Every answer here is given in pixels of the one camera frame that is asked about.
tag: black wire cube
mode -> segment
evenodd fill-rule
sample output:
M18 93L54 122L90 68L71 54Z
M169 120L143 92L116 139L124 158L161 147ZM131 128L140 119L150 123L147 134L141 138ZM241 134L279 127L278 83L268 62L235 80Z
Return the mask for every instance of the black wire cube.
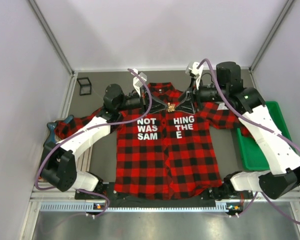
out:
M88 77L80 77L76 79L80 85L79 95L90 95L92 92L92 84Z

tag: shirt sleeve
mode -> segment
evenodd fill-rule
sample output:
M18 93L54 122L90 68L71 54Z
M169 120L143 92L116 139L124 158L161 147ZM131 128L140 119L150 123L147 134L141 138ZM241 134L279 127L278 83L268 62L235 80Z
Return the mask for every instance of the shirt sleeve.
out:
M209 124L216 129L235 129L240 128L241 134L251 137L249 130L239 121L237 116L230 110L219 109L219 104L215 102L205 102L203 110L199 112L202 118L208 120Z
M69 123L58 121L54 129L55 135L57 135L62 140L66 139L67 137L71 136L72 134L83 128L85 125L87 125L95 116L100 113L102 109L103 107L98 108L89 116L74 117ZM111 133L119 130L121 127L122 125L111 126Z

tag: gray table surface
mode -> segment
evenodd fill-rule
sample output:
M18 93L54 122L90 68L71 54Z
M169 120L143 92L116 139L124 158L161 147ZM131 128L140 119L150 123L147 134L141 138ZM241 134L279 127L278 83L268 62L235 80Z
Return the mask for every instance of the gray table surface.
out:
M171 82L173 86L184 91L190 84L190 77L185 71L146 71L148 83ZM109 84L119 84L125 94L133 90L133 76L129 72L90 72L80 73L79 78L89 77L92 83L91 95L79 95L79 84L76 83L69 114L75 117L90 115L103 104L105 89ZM248 70L241 71L241 78L245 87L253 87ZM210 82L210 76L203 77L204 83ZM235 131L210 128L212 145L215 151L221 177L242 170L242 161ZM93 145L90 171L105 182L116 180L116 137L114 132Z
M293 216L288 202L277 205ZM254 203L240 218L222 217L225 213L108 212L95 220L75 216L55 228L73 214L40 212L33 240L300 240L297 225L267 202ZM43 234L40 225L51 233Z

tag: checkered fabric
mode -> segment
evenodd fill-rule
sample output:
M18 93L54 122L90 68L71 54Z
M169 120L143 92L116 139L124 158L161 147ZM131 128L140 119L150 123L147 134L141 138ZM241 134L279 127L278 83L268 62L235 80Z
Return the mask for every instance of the checkered fabric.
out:
M152 94L178 105L182 94L170 82L150 83ZM229 110L204 103L196 114L161 111L117 129L117 164L114 189L146 199L184 199L222 184L209 127L241 128L249 131ZM96 114L60 123L55 134L66 138L87 124ZM141 110L123 111L124 121L136 119Z

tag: clothing tag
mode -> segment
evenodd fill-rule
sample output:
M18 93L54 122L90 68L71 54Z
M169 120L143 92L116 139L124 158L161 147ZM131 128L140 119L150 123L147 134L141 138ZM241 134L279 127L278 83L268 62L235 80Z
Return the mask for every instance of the clothing tag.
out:
M219 106L218 106L218 110L228 110L229 108L227 108L226 104L224 102L222 103L219 103Z

